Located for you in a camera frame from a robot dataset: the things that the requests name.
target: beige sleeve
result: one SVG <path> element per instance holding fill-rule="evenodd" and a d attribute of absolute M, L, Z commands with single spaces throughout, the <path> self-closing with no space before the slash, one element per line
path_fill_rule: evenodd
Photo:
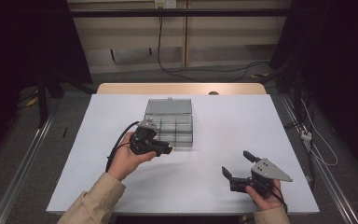
<path fill-rule="evenodd" d="M 289 217 L 284 212 L 283 207 L 269 209 L 267 211 L 255 213 L 255 223 L 257 224 L 289 224 Z"/>
<path fill-rule="evenodd" d="M 126 187 L 103 173 L 89 192 L 82 192 L 58 223 L 107 223 Z"/>

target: metal rail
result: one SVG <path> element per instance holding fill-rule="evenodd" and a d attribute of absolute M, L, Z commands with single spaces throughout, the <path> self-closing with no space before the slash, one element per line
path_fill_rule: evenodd
<path fill-rule="evenodd" d="M 53 108 L 46 120 L 45 124 L 37 129 L 34 140 L 30 147 L 28 148 L 27 153 L 25 154 L 24 159 L 21 162 L 17 173 L 14 175 L 11 180 L 7 190 L 5 191 L 4 196 L 0 201 L 0 224 L 4 224 L 7 221 L 7 217 L 13 207 L 14 202 L 16 202 L 17 196 L 21 191 L 22 184 L 25 181 L 26 176 L 31 169 L 31 166 L 34 162 L 34 158 L 37 155 L 39 148 L 41 147 L 43 140 L 45 139 L 46 134 L 48 133 L 48 129 L 52 122 L 52 119 L 57 112 L 60 101 L 53 101 Z"/>
<path fill-rule="evenodd" d="M 295 112 L 293 111 L 294 106 L 290 101 L 289 97 L 287 95 L 282 96 L 282 101 L 292 122 L 297 122 Z M 298 133 L 300 133 L 300 128 L 306 130 L 304 124 L 299 124 L 296 126 Z M 313 150 L 315 153 L 318 154 L 318 157 L 322 158 L 322 155 L 316 145 L 313 145 Z M 336 203 L 337 209 L 341 213 L 345 222 L 348 224 L 358 223 L 358 217 L 354 213 L 350 201 L 339 186 L 333 174 L 330 172 L 329 167 L 325 164 L 322 164 L 319 160 L 315 159 L 315 157 L 312 157 L 312 159 L 314 164 L 316 164 L 316 169 L 321 175 L 324 184 L 326 185 L 329 193 L 331 194 L 333 201 Z"/>

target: hand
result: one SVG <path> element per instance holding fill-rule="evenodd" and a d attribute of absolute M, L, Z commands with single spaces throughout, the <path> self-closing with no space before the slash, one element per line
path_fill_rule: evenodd
<path fill-rule="evenodd" d="M 274 179 L 274 185 L 281 190 L 281 181 Z M 274 187 L 272 191 L 279 197 L 282 197 L 277 188 Z M 260 211 L 282 207 L 282 203 L 277 198 L 271 195 L 269 198 L 263 199 L 263 197 L 261 197 L 251 186 L 246 186 L 246 192 L 248 192 L 249 196 L 255 201 Z"/>
<path fill-rule="evenodd" d="M 126 133 L 126 135 L 124 135 L 123 140 L 119 144 L 121 147 L 117 149 L 112 164 L 107 171 L 108 174 L 119 181 L 131 174 L 139 164 L 145 161 L 151 161 L 156 156 L 156 152 L 154 151 L 143 155 L 135 155 L 130 150 L 130 137 L 132 134 L 133 133 Z"/>

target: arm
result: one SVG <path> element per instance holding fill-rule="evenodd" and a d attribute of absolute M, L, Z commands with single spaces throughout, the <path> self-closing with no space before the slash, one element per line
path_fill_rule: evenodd
<path fill-rule="evenodd" d="M 127 133 L 120 145 L 130 142 Z M 124 145 L 117 149 L 107 173 L 103 173 L 89 192 L 82 192 L 58 223 L 107 223 L 113 208 L 124 193 L 121 183 L 139 164 L 151 161 L 156 152 L 135 155 Z"/>
<path fill-rule="evenodd" d="M 274 185 L 277 187 L 273 189 L 273 192 L 278 195 L 281 189 L 281 182 L 274 180 Z M 255 213 L 255 223 L 257 224 L 289 224 L 289 217 L 286 215 L 282 203 L 274 196 L 270 196 L 267 199 L 263 199 L 251 186 L 246 187 L 246 192 L 255 201 L 258 206 L 259 212 Z"/>

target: white table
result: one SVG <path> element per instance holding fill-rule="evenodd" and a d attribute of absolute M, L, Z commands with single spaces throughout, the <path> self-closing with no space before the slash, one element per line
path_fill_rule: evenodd
<path fill-rule="evenodd" d="M 194 144 L 141 164 L 123 183 L 116 215 L 242 215 L 256 210 L 251 198 L 229 190 L 221 171 L 251 175 L 242 152 L 268 158 L 294 181 L 282 182 L 289 214 L 319 212 L 269 95 L 93 95 L 48 212 L 61 214 L 104 171 L 123 130 L 142 120 L 149 99 L 191 99 Z"/>

